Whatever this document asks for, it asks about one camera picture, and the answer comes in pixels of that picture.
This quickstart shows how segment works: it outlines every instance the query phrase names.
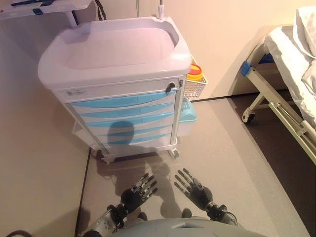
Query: bed frame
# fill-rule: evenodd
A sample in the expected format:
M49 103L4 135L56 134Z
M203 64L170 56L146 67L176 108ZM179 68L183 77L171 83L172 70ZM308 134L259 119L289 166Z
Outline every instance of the bed frame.
M244 111L242 121L250 123L255 117L256 110L271 108L316 165L315 129L293 110L291 107L291 104L294 104L293 101L285 101L256 70L259 61L267 53L269 53L268 48L264 45L264 39L262 39L240 69L240 73L247 77L260 92L252 104ZM264 99L268 101L268 104L261 104Z

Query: medical cart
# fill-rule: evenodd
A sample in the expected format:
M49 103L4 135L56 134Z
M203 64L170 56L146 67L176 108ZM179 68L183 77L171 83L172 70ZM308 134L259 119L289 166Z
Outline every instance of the medical cart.
M39 78L102 151L116 157L169 150L192 58L170 17L89 22L60 33Z

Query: wire basket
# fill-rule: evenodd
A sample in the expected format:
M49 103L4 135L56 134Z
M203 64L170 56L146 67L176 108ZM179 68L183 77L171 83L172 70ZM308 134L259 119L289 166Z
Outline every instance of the wire basket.
M188 98L189 100L198 98L207 84L208 84L208 81L205 78L204 74L201 81L187 80L185 91L184 91L184 97Z

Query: wall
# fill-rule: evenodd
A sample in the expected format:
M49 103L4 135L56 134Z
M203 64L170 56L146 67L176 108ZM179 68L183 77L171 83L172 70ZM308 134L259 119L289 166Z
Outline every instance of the wall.
M137 0L101 2L108 19L137 17ZM158 0L139 0L139 16L156 14L158 3ZM242 62L275 26L291 24L295 9L314 3L313 0L164 0L165 15L173 18L209 80L200 99L254 91L247 79L235 79ZM85 17L79 13L81 20ZM276 82L276 87L284 85Z
M0 236L74 235L88 147L37 76L41 54L67 26L61 13L0 20Z

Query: cart wheel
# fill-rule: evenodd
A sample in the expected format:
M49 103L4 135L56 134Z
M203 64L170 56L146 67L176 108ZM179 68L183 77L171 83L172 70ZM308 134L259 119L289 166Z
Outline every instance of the cart wheel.
M180 153L177 149L168 150L168 152L169 155L174 159L177 159L180 156Z
M115 161L116 156L114 155L105 155L101 158L101 161L105 162L106 164L111 164Z
M255 114L247 114L247 115L243 114L242 121L246 124L249 124L249 123L251 123L251 121L253 121L255 116L256 116Z

